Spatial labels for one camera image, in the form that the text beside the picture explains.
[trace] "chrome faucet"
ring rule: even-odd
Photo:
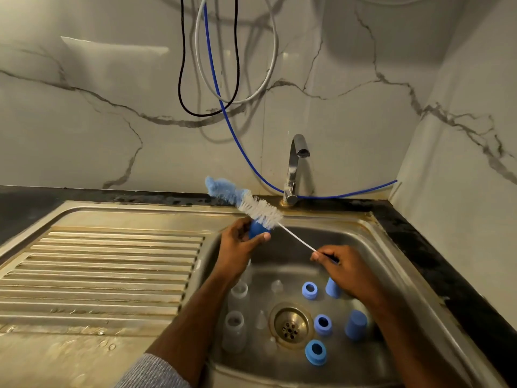
[[[282,199],[284,207],[292,207],[298,201],[298,196],[295,195],[298,158],[306,158],[310,155],[305,137],[301,134],[294,135],[289,153],[288,179],[284,185],[284,198]]]

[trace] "person's left arm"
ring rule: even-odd
[[[160,382],[153,384],[147,378],[142,380],[146,387],[183,387],[184,381],[191,387],[197,386],[223,300],[246,269],[251,251],[271,237],[269,233],[263,233],[249,240],[247,232],[250,222],[250,218],[239,219],[223,231],[219,256],[212,273],[143,357],[152,359],[165,369],[168,365],[172,366],[170,371],[164,371],[172,373],[168,376],[169,380],[176,376],[174,370],[182,379],[174,379],[174,385],[159,385]],[[145,368],[140,370],[141,373],[146,372]],[[130,372],[126,373],[117,387],[143,386],[124,384]]]

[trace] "brush handle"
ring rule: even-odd
[[[307,246],[310,250],[312,250],[313,252],[318,252],[316,249],[314,249],[312,246],[310,246],[309,244],[307,244],[307,242],[305,242],[304,240],[302,240],[300,237],[298,237],[296,234],[294,234],[291,230],[289,230],[287,227],[285,227],[283,224],[281,223],[278,223],[278,225],[283,228],[285,231],[287,231],[290,235],[292,235],[294,238],[296,238],[298,241],[300,241],[302,244],[304,244],[305,246]],[[339,259],[332,255],[332,254],[327,254],[327,253],[323,253],[325,254],[330,260],[334,261],[335,263],[339,263]]]

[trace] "sink basin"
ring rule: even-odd
[[[9,357],[0,363],[0,386],[113,386],[181,313],[214,266],[220,231],[241,216],[224,207],[65,202],[1,245],[0,353]],[[290,210],[283,223],[315,248],[357,248],[466,379],[506,386],[371,214]],[[248,342],[240,354],[221,349],[223,310],[203,386],[400,386],[371,317],[363,341],[344,334],[353,309],[368,311],[347,294],[326,295],[328,276],[309,257],[281,228],[255,250]],[[272,292],[275,280],[283,291]],[[316,300],[302,297],[306,281],[319,288]],[[268,323],[263,330],[254,327],[260,310]],[[314,331],[320,313],[332,320],[330,337]],[[271,337],[274,354],[264,347]],[[322,367],[305,358],[311,339],[327,348]]]

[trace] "sleeve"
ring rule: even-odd
[[[174,368],[163,359],[142,355],[124,373],[115,388],[191,388]]]

